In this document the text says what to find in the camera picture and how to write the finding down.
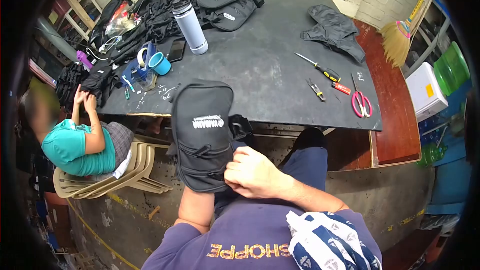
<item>green plastic container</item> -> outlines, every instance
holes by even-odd
[[[421,160],[417,161],[418,166],[427,167],[444,158],[447,146],[440,143],[437,148],[435,143],[429,143],[421,148]]]
[[[456,42],[452,42],[447,51],[433,63],[433,69],[440,89],[446,96],[450,96],[470,78],[469,67]]]

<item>hand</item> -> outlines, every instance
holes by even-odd
[[[90,94],[88,97],[85,97],[83,105],[87,113],[95,112],[97,110],[97,98],[95,95]]]
[[[88,92],[80,90],[81,86],[82,85],[78,85],[77,91],[75,92],[75,97],[73,99],[73,103],[75,105],[80,105],[83,101],[85,101],[86,97],[88,96]]]
[[[250,147],[238,147],[226,165],[225,183],[247,198],[279,198],[293,178]]]

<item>blue mug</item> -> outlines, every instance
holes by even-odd
[[[172,65],[165,58],[163,53],[157,52],[148,61],[148,67],[153,69],[159,75],[165,75],[167,74],[167,72],[170,71],[170,69],[172,68]]]

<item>jeans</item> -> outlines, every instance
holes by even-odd
[[[246,144],[238,141],[233,142],[234,149],[241,146],[246,146]],[[281,171],[301,183],[325,191],[327,150],[323,147],[297,149],[292,153]],[[223,192],[215,193],[215,219],[220,216],[226,206],[239,196],[230,187]]]

